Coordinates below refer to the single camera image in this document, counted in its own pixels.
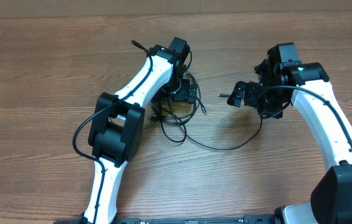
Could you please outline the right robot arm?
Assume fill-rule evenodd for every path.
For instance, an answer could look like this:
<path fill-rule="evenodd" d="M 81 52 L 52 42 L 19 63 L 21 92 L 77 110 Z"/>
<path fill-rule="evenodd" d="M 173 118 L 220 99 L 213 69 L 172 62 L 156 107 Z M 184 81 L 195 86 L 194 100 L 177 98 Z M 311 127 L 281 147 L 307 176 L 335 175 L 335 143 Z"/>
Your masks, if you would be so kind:
<path fill-rule="evenodd" d="M 279 119 L 292 105 L 307 123 L 326 171 L 308 202 L 279 207 L 268 222 L 352 223 L 352 125 L 325 69 L 303 63 L 290 42 L 269 49 L 254 72 L 259 80 L 237 82 L 228 105 L 255 108 L 261 119 Z"/>

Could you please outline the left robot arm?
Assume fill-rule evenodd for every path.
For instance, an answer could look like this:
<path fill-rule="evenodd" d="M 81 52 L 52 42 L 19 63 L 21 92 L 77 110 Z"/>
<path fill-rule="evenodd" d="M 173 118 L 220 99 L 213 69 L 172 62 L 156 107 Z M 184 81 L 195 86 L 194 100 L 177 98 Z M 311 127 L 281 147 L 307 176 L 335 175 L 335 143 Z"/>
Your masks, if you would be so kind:
<path fill-rule="evenodd" d="M 115 94 L 103 92 L 88 119 L 95 173 L 90 201 L 79 223 L 115 221 L 121 178 L 141 144 L 146 106 L 160 100 L 197 101 L 197 85 L 183 77 L 191 53 L 186 40 L 175 37 L 169 47 L 155 45 L 145 52 L 142 69 Z"/>

